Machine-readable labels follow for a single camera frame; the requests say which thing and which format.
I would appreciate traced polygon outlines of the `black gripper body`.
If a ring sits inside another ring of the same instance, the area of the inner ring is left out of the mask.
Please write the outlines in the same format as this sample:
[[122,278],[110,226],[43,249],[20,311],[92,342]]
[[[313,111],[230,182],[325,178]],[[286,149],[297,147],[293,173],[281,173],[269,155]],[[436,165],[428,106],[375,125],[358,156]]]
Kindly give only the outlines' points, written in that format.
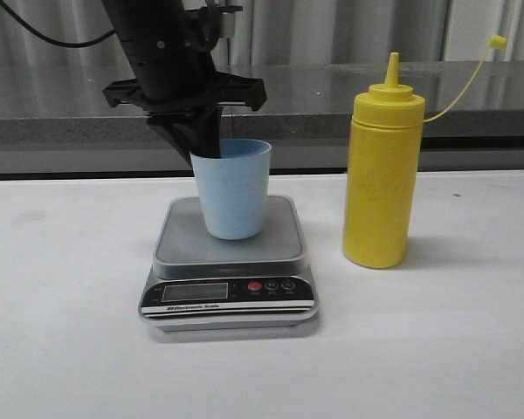
[[233,10],[110,10],[107,15],[134,74],[103,89],[111,107],[128,103],[150,113],[204,106],[259,110],[262,79],[216,70],[211,51],[234,27]]

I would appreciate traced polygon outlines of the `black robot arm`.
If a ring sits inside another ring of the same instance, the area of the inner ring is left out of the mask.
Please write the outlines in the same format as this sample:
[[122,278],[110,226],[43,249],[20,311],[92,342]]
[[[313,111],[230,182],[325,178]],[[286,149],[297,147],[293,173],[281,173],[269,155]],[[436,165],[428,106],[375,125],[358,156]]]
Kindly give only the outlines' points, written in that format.
[[262,79],[220,72],[211,53],[230,38],[239,6],[206,2],[187,10],[180,1],[106,1],[103,6],[134,78],[115,81],[103,94],[111,107],[141,108],[148,126],[185,161],[219,158],[224,106],[258,111],[267,96]]

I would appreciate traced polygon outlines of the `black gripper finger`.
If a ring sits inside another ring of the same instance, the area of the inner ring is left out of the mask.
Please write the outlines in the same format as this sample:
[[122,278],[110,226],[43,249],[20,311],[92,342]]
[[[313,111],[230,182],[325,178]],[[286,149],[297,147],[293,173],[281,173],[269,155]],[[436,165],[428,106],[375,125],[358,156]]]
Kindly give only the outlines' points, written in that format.
[[147,118],[148,127],[168,142],[191,168],[191,143],[181,114],[153,114]]
[[221,107],[212,106],[176,116],[171,122],[173,147],[183,158],[219,158],[221,115]]

